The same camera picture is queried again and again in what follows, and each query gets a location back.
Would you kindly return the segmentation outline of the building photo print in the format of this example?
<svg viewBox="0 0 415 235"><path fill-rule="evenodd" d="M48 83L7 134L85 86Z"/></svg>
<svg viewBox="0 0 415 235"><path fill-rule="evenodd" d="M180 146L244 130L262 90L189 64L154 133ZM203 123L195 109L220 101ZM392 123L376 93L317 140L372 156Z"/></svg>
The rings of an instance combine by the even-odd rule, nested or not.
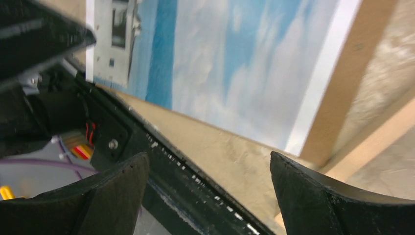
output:
<svg viewBox="0 0 415 235"><path fill-rule="evenodd" d="M87 79L299 155L359 0L89 0Z"/></svg>

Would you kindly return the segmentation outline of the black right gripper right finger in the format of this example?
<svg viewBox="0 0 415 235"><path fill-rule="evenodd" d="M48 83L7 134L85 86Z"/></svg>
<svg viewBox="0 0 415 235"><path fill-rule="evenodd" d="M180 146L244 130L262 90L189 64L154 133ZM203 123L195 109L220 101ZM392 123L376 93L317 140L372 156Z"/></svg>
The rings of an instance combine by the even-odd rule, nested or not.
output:
<svg viewBox="0 0 415 235"><path fill-rule="evenodd" d="M271 178L289 235L412 235L413 200L357 188L271 153Z"/></svg>

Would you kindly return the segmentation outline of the light wooden picture frame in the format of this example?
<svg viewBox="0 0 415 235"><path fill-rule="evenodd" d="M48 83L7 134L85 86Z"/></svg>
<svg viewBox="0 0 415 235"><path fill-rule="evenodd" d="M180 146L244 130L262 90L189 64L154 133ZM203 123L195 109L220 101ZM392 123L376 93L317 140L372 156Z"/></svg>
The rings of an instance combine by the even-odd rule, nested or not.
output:
<svg viewBox="0 0 415 235"><path fill-rule="evenodd" d="M344 182L414 125L415 88L412 87L339 150L319 172Z"/></svg>

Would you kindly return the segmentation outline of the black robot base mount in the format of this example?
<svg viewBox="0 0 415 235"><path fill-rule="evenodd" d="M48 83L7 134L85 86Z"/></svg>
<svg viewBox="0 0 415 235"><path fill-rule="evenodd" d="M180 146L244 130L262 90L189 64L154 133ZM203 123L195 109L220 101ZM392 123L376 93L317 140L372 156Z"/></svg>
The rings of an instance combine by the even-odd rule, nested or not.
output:
<svg viewBox="0 0 415 235"><path fill-rule="evenodd" d="M92 176L32 198L0 204L3 235L131 235L141 208L173 235L270 235L142 117L62 65L25 94L0 86L0 159L40 150L74 131L94 146Z"/></svg>

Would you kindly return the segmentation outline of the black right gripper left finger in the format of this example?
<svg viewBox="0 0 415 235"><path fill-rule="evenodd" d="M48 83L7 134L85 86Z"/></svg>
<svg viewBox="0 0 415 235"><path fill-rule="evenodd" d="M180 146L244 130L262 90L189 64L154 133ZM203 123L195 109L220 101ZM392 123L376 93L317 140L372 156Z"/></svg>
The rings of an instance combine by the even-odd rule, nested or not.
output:
<svg viewBox="0 0 415 235"><path fill-rule="evenodd" d="M73 184L0 203L3 235L131 235L149 175L145 153Z"/></svg>

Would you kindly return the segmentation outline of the brown backing board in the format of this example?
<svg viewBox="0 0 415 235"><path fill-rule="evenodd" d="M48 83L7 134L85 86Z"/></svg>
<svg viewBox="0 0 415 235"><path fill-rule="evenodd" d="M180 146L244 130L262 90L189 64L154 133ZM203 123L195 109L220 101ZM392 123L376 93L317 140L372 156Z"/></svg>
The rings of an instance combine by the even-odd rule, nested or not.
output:
<svg viewBox="0 0 415 235"><path fill-rule="evenodd" d="M300 158L317 167L331 158L359 85L396 7L395 0L363 0L348 30Z"/></svg>

